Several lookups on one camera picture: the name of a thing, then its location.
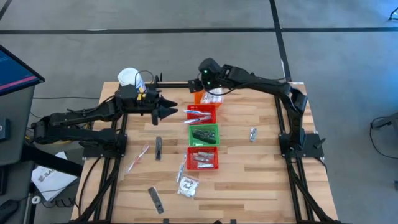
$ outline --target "white paper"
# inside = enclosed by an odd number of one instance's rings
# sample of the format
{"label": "white paper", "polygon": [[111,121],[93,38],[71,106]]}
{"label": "white paper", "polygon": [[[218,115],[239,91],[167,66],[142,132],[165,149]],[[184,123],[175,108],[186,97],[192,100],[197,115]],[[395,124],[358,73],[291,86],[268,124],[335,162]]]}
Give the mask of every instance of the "white paper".
{"label": "white paper", "polygon": [[[67,159],[67,155],[65,155],[64,152],[59,152],[55,156],[62,159]],[[73,175],[64,174],[62,172],[42,166],[37,166],[32,173],[33,183],[36,185],[39,192],[44,192],[42,195],[48,202],[53,200],[61,191],[65,189],[65,186],[68,186],[76,179],[77,177]]]}

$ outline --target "black tool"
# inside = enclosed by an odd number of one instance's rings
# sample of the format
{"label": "black tool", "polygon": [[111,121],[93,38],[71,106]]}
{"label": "black tool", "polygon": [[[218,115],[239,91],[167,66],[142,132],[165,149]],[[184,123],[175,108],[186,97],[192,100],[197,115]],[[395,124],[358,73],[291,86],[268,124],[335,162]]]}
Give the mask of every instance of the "black tool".
{"label": "black tool", "polygon": [[162,159],[162,137],[156,137],[156,149],[155,149],[155,159],[161,160]]}
{"label": "black tool", "polygon": [[197,140],[207,142],[208,144],[216,144],[216,134],[213,131],[193,130],[192,137]]}
{"label": "black tool", "polygon": [[5,223],[17,210],[17,200],[8,200],[0,205],[0,223]]}
{"label": "black tool", "polygon": [[148,189],[148,192],[150,194],[152,201],[155,204],[157,213],[158,214],[164,213],[163,205],[162,205],[162,202],[160,201],[159,194],[157,193],[156,188],[151,187],[150,189]]}

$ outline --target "table leg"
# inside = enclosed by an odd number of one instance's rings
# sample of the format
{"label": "table leg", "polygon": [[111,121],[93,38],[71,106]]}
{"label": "table leg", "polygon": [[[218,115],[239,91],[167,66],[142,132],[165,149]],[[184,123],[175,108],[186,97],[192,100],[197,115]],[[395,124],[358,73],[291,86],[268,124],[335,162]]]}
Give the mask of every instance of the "table leg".
{"label": "table leg", "polygon": [[37,165],[55,169],[56,171],[79,177],[83,170],[83,166],[58,158],[57,156],[38,150],[32,146],[24,145],[21,155],[22,161],[33,161]]}

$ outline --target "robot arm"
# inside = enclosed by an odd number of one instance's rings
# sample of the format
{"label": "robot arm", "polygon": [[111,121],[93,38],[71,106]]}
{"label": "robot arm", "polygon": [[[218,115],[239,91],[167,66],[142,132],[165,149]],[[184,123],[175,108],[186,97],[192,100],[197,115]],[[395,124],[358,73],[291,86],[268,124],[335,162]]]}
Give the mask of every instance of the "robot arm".
{"label": "robot arm", "polygon": [[117,121],[124,113],[151,114],[152,124],[157,125],[158,119],[174,114],[178,109],[173,101],[166,100],[153,89],[138,93],[133,85],[126,85],[95,108],[69,110],[66,113],[54,113],[32,123],[34,141],[38,144],[50,144],[62,141],[91,141],[99,144],[114,144],[118,140],[115,130],[103,129],[90,131],[69,128],[76,124],[92,121]]}
{"label": "robot arm", "polygon": [[201,80],[197,78],[188,81],[191,93],[224,87],[230,90],[250,88],[278,96],[291,122],[289,147],[291,150],[303,149],[305,133],[302,123],[308,98],[300,90],[292,88],[287,82],[257,77],[242,68],[230,65],[220,67],[212,58],[204,60],[199,66],[199,71]]}

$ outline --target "orange object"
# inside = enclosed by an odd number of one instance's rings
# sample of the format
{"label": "orange object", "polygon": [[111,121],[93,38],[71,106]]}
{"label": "orange object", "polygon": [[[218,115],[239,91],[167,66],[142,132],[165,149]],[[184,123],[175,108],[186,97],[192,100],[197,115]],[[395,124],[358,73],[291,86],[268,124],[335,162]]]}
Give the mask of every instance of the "orange object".
{"label": "orange object", "polygon": [[[200,103],[200,100],[203,97],[203,94],[205,94],[204,90],[202,90],[200,92],[193,93],[193,97],[194,97],[193,102],[195,104],[202,104],[202,103]],[[207,104],[215,105],[216,109],[218,109],[223,103],[207,103]]]}

